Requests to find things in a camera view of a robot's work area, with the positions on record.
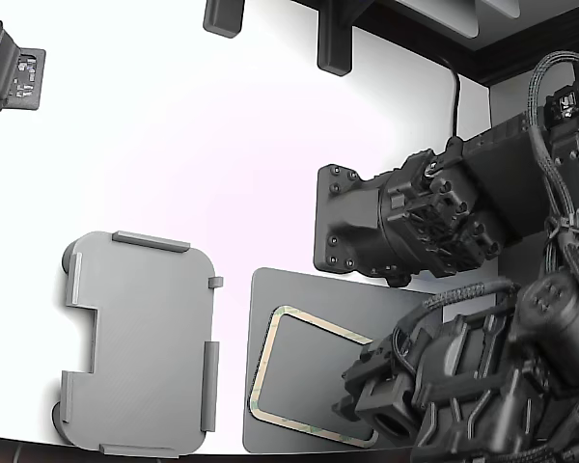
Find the screw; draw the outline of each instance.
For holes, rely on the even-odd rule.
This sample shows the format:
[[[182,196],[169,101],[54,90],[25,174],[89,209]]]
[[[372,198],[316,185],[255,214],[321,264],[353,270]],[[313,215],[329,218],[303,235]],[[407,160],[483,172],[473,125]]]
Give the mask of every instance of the screw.
[[[440,186],[440,194],[444,195],[449,191],[451,191],[451,189],[452,189],[451,183],[449,181],[446,181],[442,186]]]

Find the wire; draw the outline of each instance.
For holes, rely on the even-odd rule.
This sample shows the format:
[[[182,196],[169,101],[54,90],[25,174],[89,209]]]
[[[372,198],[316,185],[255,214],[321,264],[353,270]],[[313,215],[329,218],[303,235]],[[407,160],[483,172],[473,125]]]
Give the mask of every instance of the wire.
[[[20,442],[17,446],[17,450],[15,451],[15,455],[13,457],[13,463],[19,463],[19,455],[21,454],[21,449],[23,449],[23,442]]]
[[[455,78],[455,99],[453,101],[453,136],[456,137],[459,124],[459,100],[461,98],[461,78],[459,77],[458,72],[455,70],[450,61],[448,61],[443,56],[438,56],[438,58],[444,64],[444,66],[446,66],[451,71],[453,77]]]
[[[495,293],[514,293],[519,286],[507,278],[498,278],[490,282],[474,283],[468,286],[433,294],[404,316],[397,328],[407,337],[411,336],[418,323],[430,313],[458,302],[469,301]]]
[[[401,329],[399,327],[395,328],[393,331],[393,353],[395,357],[399,361],[399,363],[407,370],[409,374],[412,375],[413,378],[416,377],[416,369],[412,364],[410,364],[403,353],[401,352],[401,348],[399,346],[399,335],[401,334]]]

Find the gray pad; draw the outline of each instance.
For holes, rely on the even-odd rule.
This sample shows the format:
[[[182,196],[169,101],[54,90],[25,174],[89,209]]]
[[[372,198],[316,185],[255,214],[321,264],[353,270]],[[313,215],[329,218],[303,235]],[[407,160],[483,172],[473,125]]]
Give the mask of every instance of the gray pad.
[[[106,454],[178,458],[214,429],[221,280],[186,243],[93,232],[65,251],[67,306],[96,314],[93,371],[63,371],[54,425]]]
[[[281,270],[260,269],[253,277],[243,444],[252,453],[357,450],[253,417],[248,406],[272,314],[282,306],[323,318],[372,340],[392,332],[397,321],[429,294],[364,285]],[[430,329],[442,312],[430,316]],[[259,407],[314,428],[368,440],[372,431],[335,415],[331,406],[346,395],[342,373],[358,359],[361,346],[303,321],[283,317],[267,366]],[[390,449],[380,438],[372,449]]]

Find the cable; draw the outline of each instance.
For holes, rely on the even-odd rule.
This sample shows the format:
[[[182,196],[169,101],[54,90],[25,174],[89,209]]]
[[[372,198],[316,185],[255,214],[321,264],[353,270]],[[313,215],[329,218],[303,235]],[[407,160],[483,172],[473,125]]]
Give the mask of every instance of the cable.
[[[393,331],[393,353],[395,354],[395,358],[399,361],[399,363],[405,368],[405,370],[413,377],[416,377],[416,369],[412,364],[410,364],[403,353],[401,352],[401,348],[399,347],[399,335],[401,334],[401,329],[399,327],[395,328]]]
[[[579,53],[570,51],[557,51],[545,56],[538,63],[532,73],[528,92],[528,123],[530,125],[530,141],[538,166],[542,169],[549,183],[559,195],[559,200],[564,207],[564,213],[574,224],[574,207],[570,193],[565,185],[560,172],[555,166],[551,153],[547,149],[538,125],[538,90],[540,83],[549,69],[559,63],[579,63]]]
[[[455,78],[455,99],[453,101],[453,136],[456,137],[459,124],[459,100],[461,98],[461,78],[451,62],[443,56],[438,56],[439,60],[451,71]]]
[[[15,451],[15,455],[13,457],[13,463],[19,463],[19,455],[21,454],[21,449],[23,449],[23,442],[20,442],[17,446],[17,450]]]
[[[519,286],[506,278],[500,278],[486,283],[475,283],[469,286],[452,289],[450,291],[434,294],[415,307],[409,314],[404,316],[393,331],[393,353],[399,363],[407,370],[412,377],[416,377],[416,369],[405,358],[405,346],[410,343],[410,336],[420,321],[430,313],[445,306],[456,304],[457,302],[469,301],[479,297],[495,293],[513,293],[519,290]],[[405,335],[403,347],[399,346],[400,334]]]
[[[468,286],[451,289],[449,291],[433,294],[410,313],[404,316],[397,328],[408,338],[411,336],[418,323],[430,313],[457,302],[469,301],[479,297],[495,293],[514,293],[519,290],[519,286],[508,278],[498,278],[491,282],[474,283]]]

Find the black shelf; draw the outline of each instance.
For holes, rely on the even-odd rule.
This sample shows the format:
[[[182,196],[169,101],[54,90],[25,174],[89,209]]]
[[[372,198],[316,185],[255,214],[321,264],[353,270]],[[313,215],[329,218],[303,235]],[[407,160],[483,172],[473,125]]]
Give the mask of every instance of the black shelf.
[[[351,72],[352,26],[433,62],[441,63],[444,58],[460,74],[486,87],[532,70],[552,51],[579,53],[579,7],[475,51],[373,0],[292,1],[319,12],[317,64],[337,75]],[[226,14],[233,16],[226,22],[241,24],[244,0],[208,0],[207,11],[214,5],[218,13],[223,4],[227,5]],[[226,37],[239,32],[235,27],[221,32],[218,27],[216,31],[209,25],[205,27]]]

